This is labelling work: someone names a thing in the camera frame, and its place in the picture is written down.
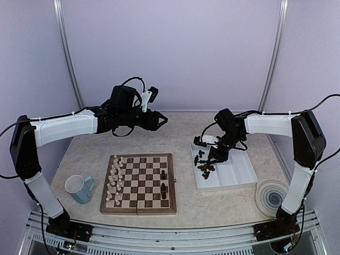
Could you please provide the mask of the white plastic tray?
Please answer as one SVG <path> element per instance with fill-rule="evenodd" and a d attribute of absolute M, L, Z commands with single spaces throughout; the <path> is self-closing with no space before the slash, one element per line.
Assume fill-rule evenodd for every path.
<path fill-rule="evenodd" d="M 215 192 L 248 188 L 258 183 L 256 172 L 246 151 L 231 150 L 228 161 L 214 165 L 208 178 L 204 178 L 199 169 L 200 163 L 194 163 L 196 190 L 198 192 Z"/>

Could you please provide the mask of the wooden chess board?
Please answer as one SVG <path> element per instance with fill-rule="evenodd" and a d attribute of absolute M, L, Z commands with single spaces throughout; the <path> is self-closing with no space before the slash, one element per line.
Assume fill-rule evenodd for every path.
<path fill-rule="evenodd" d="M 173 155 L 131 154 L 124 158 L 124 188 L 121 206 L 108 208 L 104 202 L 104 188 L 99 211 L 104 215 L 175 215 L 177 213 Z M 161 180 L 164 170 L 167 179 Z M 160 187 L 167 186 L 167 198 L 162 199 Z"/>

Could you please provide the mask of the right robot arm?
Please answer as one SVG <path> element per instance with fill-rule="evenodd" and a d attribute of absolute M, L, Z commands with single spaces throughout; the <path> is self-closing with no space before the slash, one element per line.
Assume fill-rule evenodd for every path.
<path fill-rule="evenodd" d="M 228 108 L 214 117 L 215 125 L 224 132 L 221 137 L 201 134 L 194 144 L 210 147 L 209 161 L 222 163 L 228 160 L 229 151 L 244 143 L 249 134 L 268 134 L 292 139 L 294 160 L 293 175 L 288 192 L 278 208 L 272 223 L 272 232 L 282 236 L 292 228 L 294 217 L 309 193 L 317 164 L 326 148 L 326 138 L 311 109 L 301 112 L 265 113 L 248 110 L 234 114 Z"/>

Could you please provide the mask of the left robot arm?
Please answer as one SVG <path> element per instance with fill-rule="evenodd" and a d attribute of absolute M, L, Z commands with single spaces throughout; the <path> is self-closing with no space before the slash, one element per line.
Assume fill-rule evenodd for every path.
<path fill-rule="evenodd" d="M 110 98 L 100 106 L 44 118 L 20 116 L 10 125 L 14 128 L 10 155 L 15 175 L 1 175 L 1 178 L 19 178 L 32 199 L 54 220 L 54 229 L 63 236 L 71 235 L 74 224 L 50 188 L 67 145 L 74 137 L 115 132 L 119 127 L 158 130 L 168 121 L 160 112 L 148 107 L 158 93 L 155 87 L 138 93 L 132 87 L 120 85 L 113 88 Z"/>

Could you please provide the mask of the pile of dark chess pieces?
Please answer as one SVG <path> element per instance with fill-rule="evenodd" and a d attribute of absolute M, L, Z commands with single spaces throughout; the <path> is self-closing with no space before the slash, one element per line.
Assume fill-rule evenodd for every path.
<path fill-rule="evenodd" d="M 202 171 L 202 177 L 207 180 L 211 172 L 215 171 L 215 167 L 208 160 L 203 160 L 205 152 L 202 150 L 198 151 L 198 154 L 194 157 L 194 166 Z"/>

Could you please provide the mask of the white chess pieces row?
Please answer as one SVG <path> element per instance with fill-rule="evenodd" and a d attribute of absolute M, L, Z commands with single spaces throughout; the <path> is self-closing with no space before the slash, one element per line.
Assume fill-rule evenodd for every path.
<path fill-rule="evenodd" d="M 104 202 L 108 208 L 121 206 L 124 188 L 124 158 L 111 155 L 104 185 Z"/>

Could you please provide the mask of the grey spiral coaster plate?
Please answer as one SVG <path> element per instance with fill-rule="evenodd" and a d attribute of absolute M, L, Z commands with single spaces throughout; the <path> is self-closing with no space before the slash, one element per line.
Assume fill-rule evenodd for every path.
<path fill-rule="evenodd" d="M 288 186 L 278 180 L 264 180 L 258 182 L 256 190 L 256 204 L 258 209 L 267 217 L 275 218 L 277 209 L 281 206 Z"/>

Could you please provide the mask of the light blue mug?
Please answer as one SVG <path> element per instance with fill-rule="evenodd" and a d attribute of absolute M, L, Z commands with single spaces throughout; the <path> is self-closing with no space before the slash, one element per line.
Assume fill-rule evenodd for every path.
<path fill-rule="evenodd" d="M 92 176 L 72 175 L 65 181 L 64 189 L 77 203 L 84 205 L 91 201 L 94 186 Z"/>

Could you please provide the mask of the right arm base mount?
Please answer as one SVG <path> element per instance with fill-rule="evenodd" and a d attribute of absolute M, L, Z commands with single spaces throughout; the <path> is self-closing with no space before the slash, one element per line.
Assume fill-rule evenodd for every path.
<path fill-rule="evenodd" d="M 255 224 L 253 229 L 257 241 L 264 241 L 293 234 L 298 232 L 300 227 L 296 219 L 285 221 L 277 218 L 270 222 Z"/>

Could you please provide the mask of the aluminium front rail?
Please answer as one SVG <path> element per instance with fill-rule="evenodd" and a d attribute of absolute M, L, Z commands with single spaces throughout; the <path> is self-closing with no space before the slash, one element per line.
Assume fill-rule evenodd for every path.
<path fill-rule="evenodd" d="M 32 211 L 17 254 L 29 254 L 34 241 L 41 243 L 44 250 L 40 222 L 41 213 Z M 254 224 L 192 229 L 88 224 L 93 226 L 89 242 L 77 240 L 70 254 L 276 254 L 270 243 L 288 238 L 257 241 Z M 330 254 L 314 211 L 305 212 L 303 236 L 289 254 Z"/>

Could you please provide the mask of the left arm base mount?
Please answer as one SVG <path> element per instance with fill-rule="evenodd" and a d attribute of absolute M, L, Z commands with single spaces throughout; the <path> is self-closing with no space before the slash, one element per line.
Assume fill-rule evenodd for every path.
<path fill-rule="evenodd" d="M 89 224 L 69 221 L 65 225 L 48 223 L 46 231 L 56 236 L 72 239 L 74 241 L 89 242 L 93 227 Z"/>

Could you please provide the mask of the left aluminium corner post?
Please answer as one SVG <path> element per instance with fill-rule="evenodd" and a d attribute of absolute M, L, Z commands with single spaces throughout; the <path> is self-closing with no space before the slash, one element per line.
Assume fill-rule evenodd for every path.
<path fill-rule="evenodd" d="M 78 85 L 77 77 L 75 74 L 74 65 L 73 65 L 72 57 L 71 57 L 71 51 L 69 47 L 69 42 L 67 39 L 67 31 L 66 31 L 66 25 L 64 21 L 62 1 L 53 0 L 53 6 L 54 6 L 58 32 L 59 32 L 59 36 L 60 36 L 61 43 L 62 43 L 63 55 L 64 55 L 64 59 L 66 62 L 67 73 L 69 75 L 70 82 L 71 82 L 72 91 L 74 93 L 78 108 L 83 108 L 84 102 L 83 102 L 81 91 Z"/>

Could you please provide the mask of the aluminium corner post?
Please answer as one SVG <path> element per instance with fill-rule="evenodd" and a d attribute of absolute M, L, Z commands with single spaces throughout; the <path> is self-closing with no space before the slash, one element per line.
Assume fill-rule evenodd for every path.
<path fill-rule="evenodd" d="M 274 46 L 273 51 L 271 54 L 270 62 L 269 62 L 269 68 L 265 79 L 265 87 L 263 89 L 258 111 L 263 112 L 265 110 L 265 107 L 267 105 L 270 90 L 273 85 L 273 79 L 275 76 L 276 66 L 279 59 L 279 52 L 282 45 L 282 39 L 284 37 L 284 29 L 285 29 L 285 23 L 286 23 L 286 16 L 287 16 L 287 10 L 288 10 L 288 0 L 281 0 L 280 2 L 280 9 L 279 9 L 279 16 L 278 16 L 278 22 L 277 22 L 277 28 L 276 28 L 276 34 L 274 39 Z"/>
<path fill-rule="evenodd" d="M 72 91 L 74 93 L 78 108 L 83 108 L 84 102 L 83 102 L 81 91 L 78 85 L 77 77 L 75 74 L 74 65 L 73 65 L 72 57 L 71 57 L 71 51 L 69 47 L 69 42 L 67 39 L 67 31 L 66 31 L 66 25 L 64 21 L 62 1 L 53 0 L 53 6 L 54 6 L 58 32 L 59 32 L 59 36 L 60 36 L 61 43 L 62 43 L 63 55 L 64 55 L 64 59 L 66 62 L 67 73 L 69 75 L 70 82 L 71 82 Z"/>

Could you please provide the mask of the right aluminium corner post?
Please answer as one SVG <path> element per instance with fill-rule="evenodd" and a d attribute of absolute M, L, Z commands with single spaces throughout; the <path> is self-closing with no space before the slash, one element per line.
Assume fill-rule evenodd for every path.
<path fill-rule="evenodd" d="M 270 62 L 269 62 L 269 68 L 265 79 L 265 87 L 263 89 L 258 111 L 263 112 L 265 110 L 265 107 L 267 105 L 270 90 L 273 85 L 273 79 L 275 76 L 276 66 L 279 59 L 279 52 L 282 45 L 282 39 L 284 37 L 284 29 L 285 29 L 285 23 L 286 23 L 286 16 L 287 16 L 287 10 L 288 10 L 288 0 L 281 0 L 280 2 L 280 9 L 279 9 L 279 16 L 278 16 L 278 22 L 277 22 L 277 28 L 276 28 L 276 34 L 274 39 L 274 46 L 273 51 L 271 54 Z"/>

